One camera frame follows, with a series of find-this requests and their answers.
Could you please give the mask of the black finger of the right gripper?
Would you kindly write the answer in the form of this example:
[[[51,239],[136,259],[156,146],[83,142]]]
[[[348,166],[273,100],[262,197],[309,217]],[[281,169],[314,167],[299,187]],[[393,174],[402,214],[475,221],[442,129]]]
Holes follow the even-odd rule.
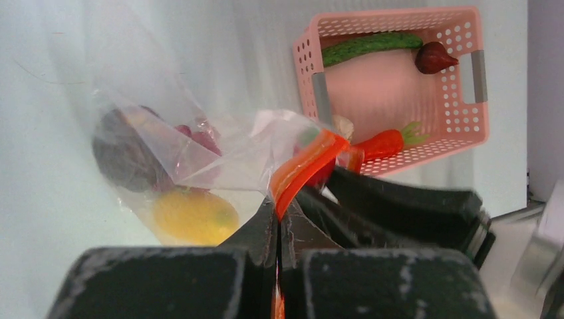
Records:
[[[482,199],[471,189],[393,183],[336,167],[327,184],[334,199],[305,186],[304,215],[345,249],[454,249],[482,267],[496,240]]]

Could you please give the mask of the pink plastic basket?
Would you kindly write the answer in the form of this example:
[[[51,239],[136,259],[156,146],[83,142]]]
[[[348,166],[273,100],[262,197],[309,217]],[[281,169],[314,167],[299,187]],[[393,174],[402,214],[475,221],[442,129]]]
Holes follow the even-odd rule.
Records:
[[[370,53],[336,66],[323,64],[323,49],[382,33],[416,35],[425,43],[441,43],[451,57],[470,59],[474,99],[464,100],[460,65],[425,75],[414,64],[414,50]],[[353,143],[387,129],[420,123],[425,141],[391,158],[364,163],[361,171],[371,176],[397,173],[487,140],[483,49],[480,13],[475,7],[320,13],[292,46],[305,115],[326,124],[333,115],[350,120]]]

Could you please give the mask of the clear zip bag orange zipper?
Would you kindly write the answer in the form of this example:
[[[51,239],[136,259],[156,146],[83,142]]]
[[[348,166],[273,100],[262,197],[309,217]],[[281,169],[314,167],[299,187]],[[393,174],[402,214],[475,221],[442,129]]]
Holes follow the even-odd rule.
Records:
[[[94,164],[163,243],[216,246],[250,193],[278,219],[306,185],[364,154],[288,110],[206,114],[155,38],[129,21],[84,34],[89,97],[79,110]]]

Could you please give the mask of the yellow mango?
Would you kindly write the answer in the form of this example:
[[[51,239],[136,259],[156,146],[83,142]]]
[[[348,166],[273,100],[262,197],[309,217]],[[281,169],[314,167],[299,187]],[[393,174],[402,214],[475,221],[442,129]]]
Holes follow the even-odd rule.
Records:
[[[157,230],[175,244],[216,246],[239,229],[235,207],[210,192],[165,193],[155,200],[152,217]]]

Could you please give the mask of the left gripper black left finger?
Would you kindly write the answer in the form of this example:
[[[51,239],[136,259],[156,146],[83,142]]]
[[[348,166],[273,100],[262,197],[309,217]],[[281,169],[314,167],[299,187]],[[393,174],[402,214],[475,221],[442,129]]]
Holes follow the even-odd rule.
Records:
[[[278,222],[265,199],[217,247],[97,247],[70,267],[49,318],[273,318]]]

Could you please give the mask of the red grape bunch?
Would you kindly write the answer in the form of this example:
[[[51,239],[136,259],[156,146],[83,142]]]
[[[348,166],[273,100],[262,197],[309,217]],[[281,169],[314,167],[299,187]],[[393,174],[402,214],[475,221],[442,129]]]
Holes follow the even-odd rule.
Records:
[[[194,130],[186,124],[174,128],[190,139],[186,164],[189,174],[200,172],[223,155],[217,144],[220,134],[207,118],[196,118]]]

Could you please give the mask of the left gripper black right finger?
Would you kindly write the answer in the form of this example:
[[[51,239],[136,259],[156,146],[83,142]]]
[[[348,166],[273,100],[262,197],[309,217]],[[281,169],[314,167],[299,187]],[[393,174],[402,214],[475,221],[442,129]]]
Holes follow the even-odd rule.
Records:
[[[450,249],[343,249],[292,203],[280,222],[286,318],[495,318],[468,257]]]

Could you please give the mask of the green cucumber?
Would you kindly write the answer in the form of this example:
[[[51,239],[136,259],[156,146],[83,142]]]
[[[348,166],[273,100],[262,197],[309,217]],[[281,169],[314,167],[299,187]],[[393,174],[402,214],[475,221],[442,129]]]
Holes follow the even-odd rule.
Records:
[[[343,41],[322,49],[321,54],[323,66],[330,67],[365,54],[419,49],[423,44],[424,41],[412,33],[385,32]]]

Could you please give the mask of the red chili pepper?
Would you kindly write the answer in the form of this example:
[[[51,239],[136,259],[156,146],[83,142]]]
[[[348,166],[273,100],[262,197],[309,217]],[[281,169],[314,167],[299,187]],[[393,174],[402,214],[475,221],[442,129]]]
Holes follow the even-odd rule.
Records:
[[[314,139],[319,135],[320,130],[316,128],[308,128],[305,132],[300,135],[300,146],[308,146]],[[306,182],[306,186],[313,187],[315,189],[322,188],[328,179],[330,178],[335,165],[336,158],[331,159],[327,164],[325,164],[318,172],[316,172],[309,180]]]

